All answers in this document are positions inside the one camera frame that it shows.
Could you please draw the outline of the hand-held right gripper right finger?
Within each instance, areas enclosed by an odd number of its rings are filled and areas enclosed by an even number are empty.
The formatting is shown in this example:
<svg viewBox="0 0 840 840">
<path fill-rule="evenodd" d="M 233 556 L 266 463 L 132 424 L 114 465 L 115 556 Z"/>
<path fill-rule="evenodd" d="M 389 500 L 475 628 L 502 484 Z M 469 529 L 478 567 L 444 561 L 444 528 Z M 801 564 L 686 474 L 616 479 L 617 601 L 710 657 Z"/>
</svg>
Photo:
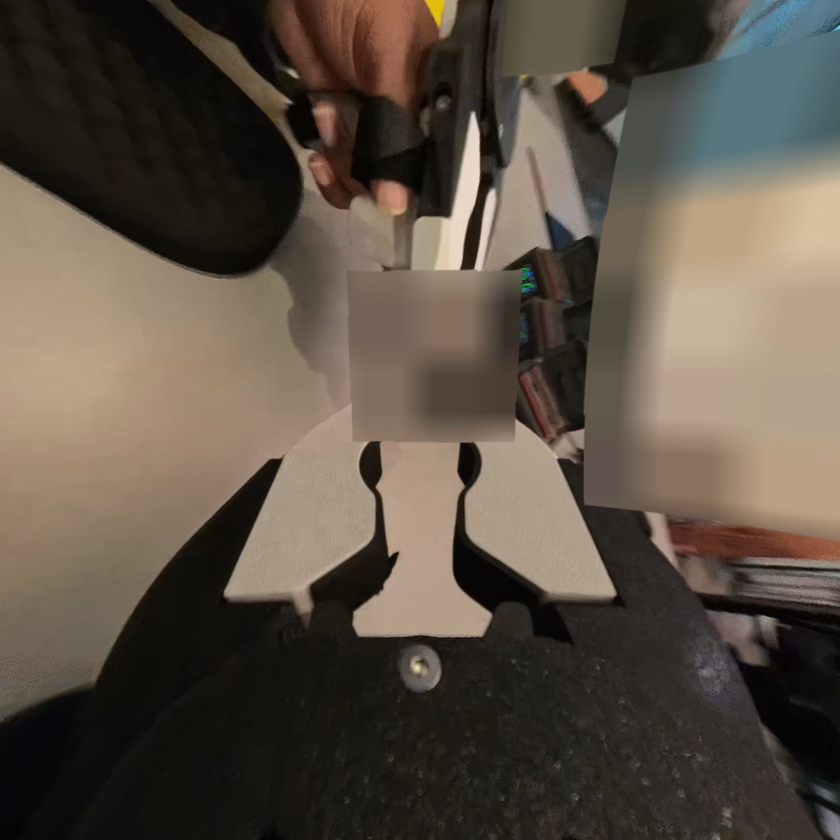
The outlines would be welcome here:
<svg viewBox="0 0 840 840">
<path fill-rule="evenodd" d="M 453 545 L 459 588 L 493 613 L 504 602 L 547 618 L 556 604 L 610 604 L 616 588 L 565 477 L 540 437 L 461 444 Z"/>
</svg>

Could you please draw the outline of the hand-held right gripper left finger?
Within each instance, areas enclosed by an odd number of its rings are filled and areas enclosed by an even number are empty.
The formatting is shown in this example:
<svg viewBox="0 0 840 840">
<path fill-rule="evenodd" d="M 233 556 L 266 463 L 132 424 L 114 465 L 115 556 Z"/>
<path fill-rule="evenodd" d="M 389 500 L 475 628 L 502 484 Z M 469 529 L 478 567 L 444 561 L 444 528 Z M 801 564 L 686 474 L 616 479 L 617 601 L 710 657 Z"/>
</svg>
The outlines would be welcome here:
<svg viewBox="0 0 840 840">
<path fill-rule="evenodd" d="M 382 593 L 388 547 L 379 442 L 355 441 L 351 406 L 282 458 L 224 589 L 234 604 L 284 602 L 300 616 L 327 602 L 351 612 Z"/>
</svg>

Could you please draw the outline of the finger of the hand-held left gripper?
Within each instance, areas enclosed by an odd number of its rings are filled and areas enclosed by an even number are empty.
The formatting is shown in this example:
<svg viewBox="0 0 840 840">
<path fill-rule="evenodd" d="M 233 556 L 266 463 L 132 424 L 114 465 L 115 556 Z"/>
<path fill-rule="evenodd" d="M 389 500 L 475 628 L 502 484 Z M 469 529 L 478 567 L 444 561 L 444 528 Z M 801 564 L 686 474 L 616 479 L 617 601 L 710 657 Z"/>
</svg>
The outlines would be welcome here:
<svg viewBox="0 0 840 840">
<path fill-rule="evenodd" d="M 469 116 L 454 202 L 447 217 L 418 217 L 413 226 L 414 270 L 483 270 L 491 234 L 491 181 L 480 170 L 480 128 Z"/>
</svg>

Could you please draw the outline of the dark grey battery charging case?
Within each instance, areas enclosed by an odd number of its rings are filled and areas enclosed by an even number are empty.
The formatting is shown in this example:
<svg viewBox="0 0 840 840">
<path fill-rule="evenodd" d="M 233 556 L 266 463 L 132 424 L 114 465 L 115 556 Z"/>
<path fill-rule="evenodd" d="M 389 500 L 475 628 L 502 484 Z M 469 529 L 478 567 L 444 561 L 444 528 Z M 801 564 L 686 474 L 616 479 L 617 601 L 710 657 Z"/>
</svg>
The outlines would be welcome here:
<svg viewBox="0 0 840 840">
<path fill-rule="evenodd" d="M 564 305 L 535 297 L 520 306 L 519 360 L 536 358 L 568 342 L 589 340 L 592 301 Z"/>
<path fill-rule="evenodd" d="M 575 339 L 519 363 L 517 420 L 546 442 L 585 426 L 587 351 Z"/>
<path fill-rule="evenodd" d="M 575 240 L 560 252 L 534 248 L 520 258 L 523 286 L 532 283 L 534 295 L 566 307 L 594 297 L 598 249 L 592 236 Z"/>
</svg>

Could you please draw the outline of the brown wooden post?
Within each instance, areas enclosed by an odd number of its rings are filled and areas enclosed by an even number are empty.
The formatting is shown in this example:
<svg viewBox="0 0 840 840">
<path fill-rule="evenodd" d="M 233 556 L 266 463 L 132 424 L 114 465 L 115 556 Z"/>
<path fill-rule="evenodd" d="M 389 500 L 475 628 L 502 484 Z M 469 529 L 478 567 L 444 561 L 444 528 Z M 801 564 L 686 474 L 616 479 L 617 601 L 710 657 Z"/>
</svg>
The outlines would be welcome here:
<svg viewBox="0 0 840 840">
<path fill-rule="evenodd" d="M 807 535 L 687 518 L 667 518 L 680 553 L 725 560 L 747 558 L 839 561 L 839 541 Z"/>
</svg>

